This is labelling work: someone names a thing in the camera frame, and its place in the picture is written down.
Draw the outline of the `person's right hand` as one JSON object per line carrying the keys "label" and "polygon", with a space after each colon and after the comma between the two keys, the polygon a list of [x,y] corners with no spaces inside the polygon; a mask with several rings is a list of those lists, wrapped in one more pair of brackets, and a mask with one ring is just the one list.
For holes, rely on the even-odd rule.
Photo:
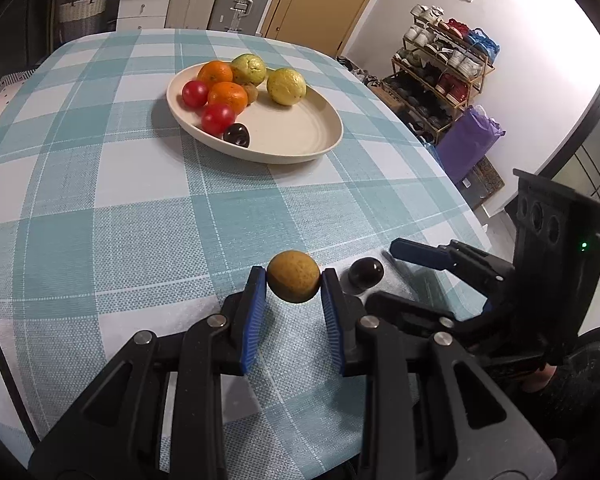
{"label": "person's right hand", "polygon": [[520,380],[525,392],[538,392],[547,388],[560,389],[570,377],[568,366],[544,365]]}

